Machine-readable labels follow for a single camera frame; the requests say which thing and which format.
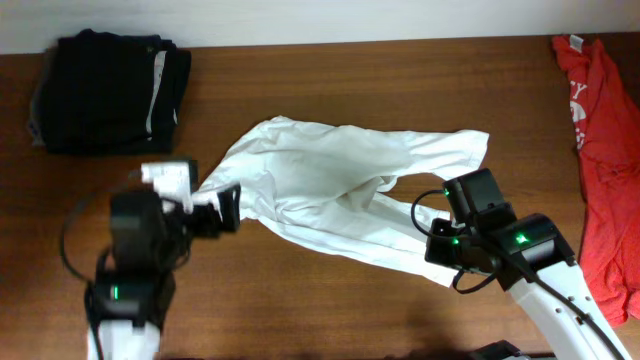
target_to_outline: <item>white tag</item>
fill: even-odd
[[[577,52],[579,52],[580,54],[582,54],[582,42],[584,40],[579,37],[579,36],[575,36],[575,35],[571,35],[569,37],[569,46],[571,46],[571,48]]]

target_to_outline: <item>red fabric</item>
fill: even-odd
[[[587,201],[580,264],[612,326],[640,317],[640,111],[600,40],[553,38],[571,84],[571,112]]]

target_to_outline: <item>wooden table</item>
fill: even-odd
[[[602,39],[640,103],[640,34]],[[25,123],[41,65],[40,55],[0,57],[0,352],[82,359],[83,284],[58,257],[63,217],[90,190],[163,157],[76,158],[32,147]],[[482,130],[491,134],[484,166],[517,213],[544,212],[578,251],[584,203],[568,97],[544,36],[194,49],[175,153],[198,159],[204,179],[242,134],[276,115],[376,130]],[[410,176],[390,195],[411,201],[439,183]],[[104,195],[75,225],[69,255],[90,274],[109,242]],[[176,276],[163,356],[382,358],[501,339],[549,350],[495,283],[461,296],[418,276],[314,253],[254,221],[220,241],[194,243]],[[616,331],[640,357],[640,323]]]

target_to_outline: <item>white wall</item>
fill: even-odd
[[[639,0],[0,0],[0,53],[91,27],[178,46],[640,30]]]

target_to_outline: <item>white cloth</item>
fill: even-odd
[[[446,180],[478,169],[488,138],[472,130],[381,132],[280,116],[240,138],[194,202],[239,182],[241,219],[257,219],[312,250],[449,286],[456,271],[424,261],[426,237],[411,223],[411,204],[381,192],[404,175],[433,173]],[[435,217],[449,218],[423,206],[416,215],[425,228]]]

